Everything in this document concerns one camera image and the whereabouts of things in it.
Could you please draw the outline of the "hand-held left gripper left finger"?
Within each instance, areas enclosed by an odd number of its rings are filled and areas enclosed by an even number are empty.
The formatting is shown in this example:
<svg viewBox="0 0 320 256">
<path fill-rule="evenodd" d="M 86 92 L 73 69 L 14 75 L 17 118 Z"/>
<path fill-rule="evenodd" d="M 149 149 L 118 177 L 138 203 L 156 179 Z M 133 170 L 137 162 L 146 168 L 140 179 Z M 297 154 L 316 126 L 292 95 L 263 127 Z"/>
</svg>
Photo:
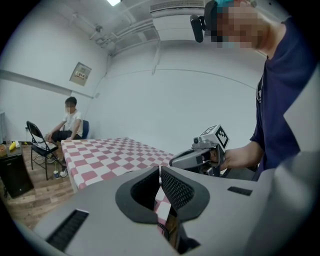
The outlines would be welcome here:
<svg viewBox="0 0 320 256">
<path fill-rule="evenodd" d="M 154 207 L 160 188 L 159 177 L 159 168 L 154 166 L 117 189 L 115 202 L 128 219 L 141 224 L 158 223 Z"/>
</svg>

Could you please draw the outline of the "person's right hand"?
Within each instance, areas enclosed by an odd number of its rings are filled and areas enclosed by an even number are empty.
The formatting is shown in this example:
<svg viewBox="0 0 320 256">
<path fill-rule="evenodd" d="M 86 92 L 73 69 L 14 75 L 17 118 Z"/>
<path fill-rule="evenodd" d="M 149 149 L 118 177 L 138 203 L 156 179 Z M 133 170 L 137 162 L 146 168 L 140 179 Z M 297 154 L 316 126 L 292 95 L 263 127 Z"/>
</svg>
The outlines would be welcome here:
<svg viewBox="0 0 320 256">
<path fill-rule="evenodd" d="M 219 164 L 220 172 L 224 172 L 228 168 L 228 157 L 229 157 L 229 149 L 225 151 L 224 154 L 218 156 L 218 150 L 212 148 L 210 150 L 210 161 L 212 164 Z"/>
</svg>

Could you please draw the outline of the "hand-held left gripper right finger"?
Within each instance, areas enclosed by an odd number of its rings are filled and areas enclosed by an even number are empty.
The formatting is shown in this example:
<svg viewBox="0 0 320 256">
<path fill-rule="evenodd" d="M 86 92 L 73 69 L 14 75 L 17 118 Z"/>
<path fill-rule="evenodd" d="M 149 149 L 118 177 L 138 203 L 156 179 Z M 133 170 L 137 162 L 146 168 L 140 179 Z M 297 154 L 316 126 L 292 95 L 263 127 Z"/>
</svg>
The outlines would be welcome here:
<svg viewBox="0 0 320 256">
<path fill-rule="evenodd" d="M 210 201 L 206 187 L 170 167 L 161 168 L 161 187 L 181 222 L 198 218 Z"/>
</svg>

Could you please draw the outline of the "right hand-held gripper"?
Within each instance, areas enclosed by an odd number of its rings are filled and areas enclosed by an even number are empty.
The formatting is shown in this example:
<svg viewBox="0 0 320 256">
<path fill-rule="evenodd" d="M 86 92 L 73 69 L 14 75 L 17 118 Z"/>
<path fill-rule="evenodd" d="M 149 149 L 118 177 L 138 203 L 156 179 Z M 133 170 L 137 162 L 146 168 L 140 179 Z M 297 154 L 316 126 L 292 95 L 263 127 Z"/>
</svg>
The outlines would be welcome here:
<svg viewBox="0 0 320 256">
<path fill-rule="evenodd" d="M 220 164 L 213 164 L 210 160 L 211 149 L 218 150 L 218 156 L 226 152 L 229 137 L 220 124 L 208 127 L 199 136 L 193 138 L 190 149 L 183 151 L 169 161 L 171 167 L 199 173 L 212 177 L 223 177 Z"/>
</svg>

